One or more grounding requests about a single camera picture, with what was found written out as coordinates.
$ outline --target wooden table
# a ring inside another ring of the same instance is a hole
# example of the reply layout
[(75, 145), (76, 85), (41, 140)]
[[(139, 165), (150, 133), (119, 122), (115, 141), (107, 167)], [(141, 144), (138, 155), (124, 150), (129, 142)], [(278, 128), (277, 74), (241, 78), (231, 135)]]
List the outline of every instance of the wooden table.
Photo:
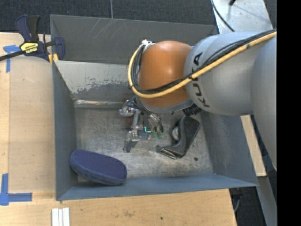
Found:
[[(0, 33), (0, 55), (3, 46), (22, 41), (17, 33)], [(18, 56), (9, 73), (6, 64), (0, 62), (0, 176), (8, 173), (10, 193), (32, 192), (32, 202), (0, 206), (0, 225), (51, 225), (52, 208), (64, 207), (72, 226), (237, 225), (228, 189), (56, 201), (51, 64)], [(248, 118), (243, 121), (250, 127)], [(255, 158), (257, 175), (264, 176), (262, 159)]]

